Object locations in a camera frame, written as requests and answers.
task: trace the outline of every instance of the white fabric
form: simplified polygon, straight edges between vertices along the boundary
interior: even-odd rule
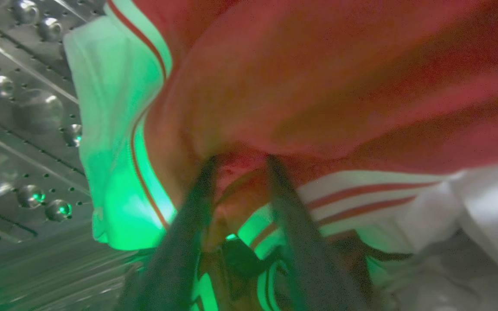
[[[498,311],[498,266],[465,234],[403,262],[368,260],[382,311]]]
[[[166,42],[164,41],[162,34],[147,18],[146,15],[154,14],[155,12],[142,12],[133,0],[113,0],[113,4],[116,6],[116,10],[118,11],[117,14],[121,14],[123,18],[128,20],[128,22],[131,23],[133,27],[139,30],[139,32],[142,33],[145,38],[147,38],[147,44],[150,44],[150,46],[152,46],[146,46],[147,51],[150,51],[151,48],[155,48],[158,51],[160,59],[163,61],[166,76],[170,76],[170,72],[172,71],[172,55],[170,53],[170,50],[166,47]],[[117,16],[115,16],[114,10],[111,9],[108,2],[105,4],[105,6],[103,6],[103,10],[105,11],[105,14],[107,14],[107,16],[109,16],[113,20],[118,21]],[[132,41],[140,40],[138,34],[135,34],[130,30],[125,32],[125,34],[130,36],[130,39]],[[158,62],[158,59],[156,55],[153,54],[153,52],[150,52],[150,55],[155,62]]]
[[[130,143],[133,122],[162,87],[162,71],[116,16],[73,30],[64,47],[83,122],[93,236],[119,250],[152,248],[164,232],[136,176]]]
[[[357,231],[373,248],[416,254],[459,228],[498,264],[498,166],[455,175],[396,217]]]
[[[354,228],[393,219],[400,214],[400,211],[408,210],[407,207],[416,195],[451,177],[451,175],[393,171],[338,171],[298,187],[297,192],[303,203],[310,206],[312,219],[320,223],[319,229],[322,235],[331,237]],[[267,231],[272,223],[271,205],[268,203],[256,210],[237,232],[239,238],[253,248],[260,259],[268,256],[276,246],[285,242],[279,229]],[[392,229],[390,234],[401,236],[402,232],[399,232],[398,228],[391,226],[390,229]],[[373,232],[371,234],[373,235],[371,240],[381,244],[377,238],[381,238],[382,235],[374,235]],[[405,240],[386,236],[390,241]],[[253,243],[257,237],[262,239]]]

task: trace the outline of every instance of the metal wall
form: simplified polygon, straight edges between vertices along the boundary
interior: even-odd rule
[[[91,238],[62,37],[104,0],[0,0],[0,310],[97,310],[139,254]]]

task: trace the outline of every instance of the red stripe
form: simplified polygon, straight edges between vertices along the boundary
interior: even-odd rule
[[[151,193],[149,192],[149,188],[147,187],[145,180],[142,178],[142,175],[140,172],[140,166],[138,164],[138,158],[136,157],[136,148],[135,148],[136,146],[134,145],[134,136],[136,134],[136,129],[138,127],[138,124],[139,124],[140,120],[142,120],[142,117],[145,115],[145,113],[147,112],[147,110],[149,110],[150,107],[151,107],[151,105],[149,105],[140,114],[140,116],[137,118],[136,122],[134,122],[134,129],[132,130],[132,134],[130,136],[130,150],[132,152],[132,161],[134,162],[134,169],[136,169],[136,176],[138,177],[138,180],[140,181],[140,183],[142,185],[142,189],[144,190],[144,193],[147,197],[147,200],[149,201],[151,207],[155,211],[157,217],[159,217],[160,223],[163,225],[164,230],[168,230],[168,222],[166,221],[166,219],[164,219],[164,215],[163,215],[163,213],[161,213],[159,207],[156,206],[156,202],[155,202],[153,196],[151,195]]]
[[[203,305],[203,300],[201,296],[197,296],[197,299],[195,300],[195,304],[199,308],[199,311],[205,311],[205,307]]]
[[[372,213],[372,212],[383,210],[383,209],[388,209],[389,207],[394,207],[397,205],[403,205],[405,203],[409,203],[410,201],[413,201],[414,198],[415,198],[415,196],[404,197],[403,199],[381,201],[381,202],[376,202],[376,203],[370,203],[367,205],[362,205],[360,207],[356,207],[354,209],[344,211],[342,213],[335,214],[335,215],[332,215],[330,217],[324,218],[318,222],[318,225],[323,226],[323,225],[327,225],[327,224],[330,224],[332,222],[344,220],[347,218],[356,217],[356,216]]]
[[[390,201],[381,201],[381,202],[376,202],[376,203],[370,203],[368,205],[362,205],[360,207],[356,207],[354,209],[344,211],[342,213],[338,213],[335,215],[332,215],[330,217],[324,218],[318,222],[318,226],[323,226],[330,224],[332,222],[348,219],[351,217],[356,217],[360,216],[363,214],[368,214],[368,213],[373,213],[375,211],[383,210],[383,209],[388,209],[390,207],[398,206],[398,205],[403,205],[405,203],[409,203],[410,201],[413,201],[415,197],[404,197],[402,199],[397,199],[397,200],[390,200]],[[265,238],[267,238],[272,232],[274,232],[276,229],[278,229],[278,226],[275,223],[269,224],[267,228],[265,228],[263,231],[261,231],[257,237],[251,242],[251,249],[255,250],[261,242],[264,241]]]
[[[251,245],[249,246],[251,250],[255,250],[255,248],[257,248],[257,246],[261,244],[261,242],[263,242],[263,240],[267,236],[269,236],[272,232],[274,232],[276,229],[278,229],[278,225],[275,222],[269,224],[264,230],[262,230],[257,235],[257,237],[253,240],[253,242],[251,242]]]
[[[306,206],[308,209],[313,210],[318,207],[322,207],[324,205],[334,203],[337,201],[341,201],[343,199],[347,199],[348,197],[356,197],[357,195],[367,194],[367,193],[375,193],[381,191],[390,191],[390,190],[404,190],[404,189],[413,189],[418,187],[429,187],[437,184],[435,183],[423,183],[423,184],[380,184],[380,185],[367,185],[361,187],[354,187],[351,189],[344,189],[338,191],[336,193],[330,194],[326,197],[321,197],[315,201],[308,203]]]
[[[161,57],[159,51],[156,47],[151,43],[151,41],[142,33],[134,24],[132,24],[126,16],[124,16],[116,7],[113,0],[109,0],[107,2],[109,4],[109,8],[111,8],[112,12],[118,17],[118,19],[128,28],[130,31],[135,34],[142,42],[144,42],[148,48],[150,48],[151,52],[156,56],[156,59],[159,61],[160,69],[163,71],[164,79],[166,79],[166,68],[164,67],[164,61]]]

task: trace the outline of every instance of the white stripe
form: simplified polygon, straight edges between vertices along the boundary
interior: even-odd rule
[[[400,215],[407,209],[407,207],[409,207],[410,204],[411,202],[403,203],[355,217],[331,222],[329,224],[322,225],[320,227],[320,232],[323,236],[332,236],[335,234],[340,234],[342,232],[347,232],[348,230],[352,230],[355,228],[370,226],[381,220],[394,218],[397,215]]]
[[[333,173],[312,181],[304,186],[299,187],[298,193],[301,196],[303,203],[309,203],[322,197],[326,197],[333,193],[352,189],[354,187],[361,187],[367,185],[378,184],[426,184],[442,181],[449,178],[450,175],[413,175],[406,173],[394,173],[383,171],[342,171]],[[383,201],[404,199],[406,197],[413,197],[419,193],[435,187],[434,185],[427,187],[417,187],[414,189],[404,190],[387,190],[375,193],[367,193],[356,195],[354,197],[347,197],[345,199],[326,204],[316,210],[310,212],[311,217],[315,221],[320,221],[327,217],[348,211],[357,207],[372,203],[380,203]],[[389,207],[385,210],[374,211],[367,215],[360,215],[351,219],[345,219],[323,226],[320,230],[327,233],[327,236],[334,234],[334,232],[341,232],[340,230],[351,230],[360,226],[372,224],[379,221],[382,217],[391,217],[397,207]],[[248,246],[257,238],[257,236],[273,222],[271,213],[271,206],[269,203],[258,210],[256,210],[247,221],[241,226],[238,231],[239,238]],[[274,246],[281,244],[284,238],[279,231],[268,235],[255,249],[259,258],[265,258],[271,252]]]
[[[398,199],[404,199],[406,197],[413,197],[417,194],[430,189],[434,186],[428,187],[417,187],[413,189],[405,190],[387,190],[373,193],[365,193],[361,195],[356,195],[355,197],[347,197],[339,201],[335,201],[326,204],[318,209],[310,211],[314,221],[320,221],[324,218],[331,217],[333,215],[343,213],[355,209],[357,207],[365,206],[373,203],[381,203],[384,201],[392,201]]]
[[[147,46],[147,44],[145,44],[143,41],[140,40],[140,38],[138,38],[138,36],[136,36],[136,34],[134,34],[132,32],[132,30],[130,30],[130,28],[128,28],[126,25],[124,25],[119,19],[118,17],[114,14],[114,12],[111,10],[111,8],[108,8],[108,4],[105,4],[104,6],[104,9],[105,9],[105,13],[107,14],[107,16],[109,17],[109,19],[111,20],[111,22],[128,38],[130,39],[130,41],[132,42],[132,44],[135,44],[136,47],[138,49],[140,49],[140,51],[144,51],[145,55],[147,55],[147,57],[150,57],[150,59],[153,61],[156,69],[158,71],[161,71],[161,68],[160,68],[160,64],[159,64],[159,61],[158,59],[156,58],[156,56],[154,55],[154,53],[150,50],[150,48]],[[163,77],[164,79],[164,73],[160,72],[160,76]]]
[[[268,306],[268,302],[266,301],[266,283],[268,282],[267,274],[269,274],[269,270],[271,270],[273,267],[274,266],[270,267],[270,269],[268,270],[265,270],[257,278],[257,299],[259,299],[259,303],[263,311],[272,311]]]
[[[145,182],[151,197],[153,197],[156,208],[159,209],[164,217],[164,220],[170,224],[176,216],[176,208],[174,207],[174,204],[172,204],[170,197],[168,197],[168,194],[161,185],[158,177],[156,177],[147,155],[146,143],[144,139],[146,116],[147,112],[144,116],[142,116],[140,122],[134,129],[134,153],[136,154],[138,167],[140,169],[140,178],[142,178]]]
[[[273,311],[281,311],[280,307],[278,306],[278,303],[276,302],[276,295],[275,295],[275,280],[276,280],[276,274],[278,272],[278,266],[282,265],[284,269],[286,269],[285,264],[281,261],[275,262],[275,264],[270,268],[270,273],[268,274],[268,299],[270,301],[270,306],[272,307]]]
[[[247,219],[245,224],[237,232],[237,236],[245,243],[247,246],[251,245],[253,240],[257,235],[262,232],[273,222],[272,210],[270,204],[267,204],[258,210],[256,210]]]
[[[153,23],[145,16],[145,14],[140,11],[140,9],[136,6],[136,4],[132,2],[132,0],[114,0],[113,3],[117,7],[117,9],[153,44],[153,46],[159,52],[160,57],[163,59],[166,76],[169,76],[170,71],[172,70],[172,55],[168,50],[166,41],[164,41],[163,36],[160,34],[156,26],[153,25]],[[112,12],[111,8],[109,8],[108,3],[105,4],[103,10],[105,11],[105,14],[107,14],[108,16],[112,16],[115,20],[122,24],[122,22]],[[140,40],[140,38],[133,34],[131,30],[128,31],[132,34],[133,37],[136,38],[137,41]]]
[[[195,301],[197,297],[201,297],[201,304],[204,310],[218,310],[213,282],[208,273],[203,274],[196,282],[194,291],[192,291],[192,300]]]
[[[385,209],[372,211],[366,214],[358,215],[348,219],[342,219],[330,224],[322,225],[319,230],[322,236],[328,237],[355,228],[363,228],[365,226],[370,226],[378,221],[387,218],[393,218],[399,213],[402,213],[408,206],[409,203],[404,203],[400,205],[395,205],[391,207],[386,207]],[[255,254],[261,260],[264,260],[274,249],[279,245],[285,245],[286,240],[281,232],[281,230],[276,229],[271,232],[262,242],[255,248]]]
[[[354,187],[381,184],[422,184],[447,179],[449,175],[422,175],[391,171],[340,171],[311,181],[297,189],[307,203]]]
[[[255,254],[260,260],[264,260],[274,251],[276,246],[285,245],[285,243],[286,241],[282,230],[276,229],[257,245]]]

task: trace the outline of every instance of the stainless steel surface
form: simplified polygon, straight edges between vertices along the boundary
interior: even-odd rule
[[[98,244],[62,38],[103,0],[0,0],[0,310],[112,309],[146,257]]]

